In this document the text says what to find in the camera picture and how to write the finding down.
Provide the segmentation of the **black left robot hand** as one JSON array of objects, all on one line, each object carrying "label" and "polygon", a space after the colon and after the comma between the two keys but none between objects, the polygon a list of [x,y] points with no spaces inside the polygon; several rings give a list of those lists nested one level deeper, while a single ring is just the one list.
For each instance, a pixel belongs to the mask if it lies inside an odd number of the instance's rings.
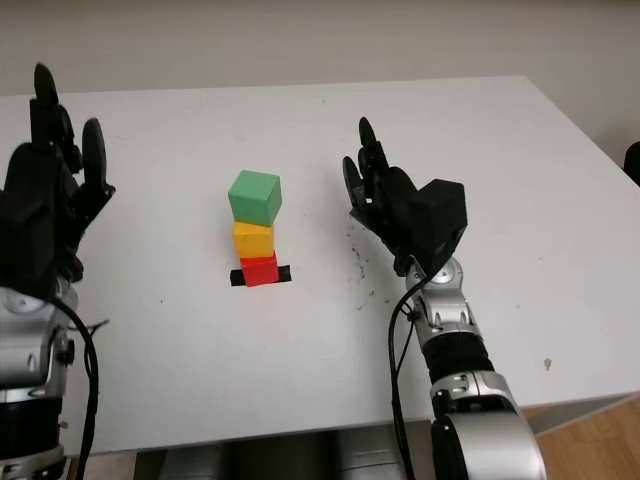
[{"label": "black left robot hand", "polygon": [[1,191],[1,284],[47,299],[58,280],[82,279],[80,241],[115,189],[106,180],[99,121],[85,122],[77,144],[54,78],[42,63],[34,68],[34,89],[31,139],[13,152]]}]

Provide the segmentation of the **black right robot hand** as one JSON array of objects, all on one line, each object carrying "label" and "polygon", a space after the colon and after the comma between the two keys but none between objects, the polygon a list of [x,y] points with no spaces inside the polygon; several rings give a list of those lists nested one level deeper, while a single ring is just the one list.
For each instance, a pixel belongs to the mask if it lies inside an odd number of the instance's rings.
[{"label": "black right robot hand", "polygon": [[342,171],[351,202],[350,215],[373,232],[394,257],[393,269],[401,277],[418,266],[432,277],[440,269],[430,241],[420,245],[422,232],[410,202],[418,193],[401,168],[388,163],[383,146],[365,117],[358,123],[360,149],[357,158],[346,156]]}]

